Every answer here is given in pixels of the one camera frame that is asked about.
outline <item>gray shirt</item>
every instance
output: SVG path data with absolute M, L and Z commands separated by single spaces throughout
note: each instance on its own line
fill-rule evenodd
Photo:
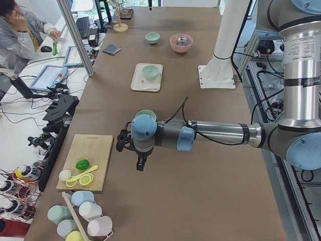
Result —
M 40 20 L 30 11 L 22 8 L 27 25 L 37 38 L 39 45 L 43 42 L 40 32 L 50 34 L 56 28 Z M 29 33 L 17 33 L 9 23 L 0 18 L 0 66 L 14 69 L 21 73 L 30 59 L 35 56 L 35 48 Z

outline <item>computer mouse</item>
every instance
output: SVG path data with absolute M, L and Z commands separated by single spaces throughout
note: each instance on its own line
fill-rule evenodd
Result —
M 52 48 L 49 46 L 42 46 L 40 49 L 41 52 L 51 52 Z

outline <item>white plate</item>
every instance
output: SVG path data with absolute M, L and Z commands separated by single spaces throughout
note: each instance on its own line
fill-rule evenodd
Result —
M 142 69 L 147 65 L 155 65 L 159 69 L 159 75 L 156 79 L 146 79 L 142 74 Z M 134 75 L 132 77 L 130 88 L 135 91 L 157 92 L 161 89 L 163 66 L 161 64 L 144 64 L 136 65 Z

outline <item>cutting board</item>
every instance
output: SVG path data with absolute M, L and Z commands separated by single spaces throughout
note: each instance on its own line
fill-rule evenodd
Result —
M 113 136 L 107 135 L 80 135 L 76 134 L 72 141 L 63 170 L 69 169 L 73 176 L 85 170 L 76 169 L 76 164 L 82 159 L 90 162 L 90 166 L 98 165 L 99 168 L 92 172 L 94 181 L 89 185 L 82 186 L 77 182 L 74 187 L 67 187 L 65 182 L 58 181 L 59 190 L 88 190 L 102 191 L 108 166 L 109 155 L 112 147 Z

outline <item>dark hair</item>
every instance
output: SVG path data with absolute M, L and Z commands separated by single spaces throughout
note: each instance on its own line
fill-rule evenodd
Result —
M 0 16 L 5 16 L 15 9 L 16 2 L 15 0 L 0 0 Z

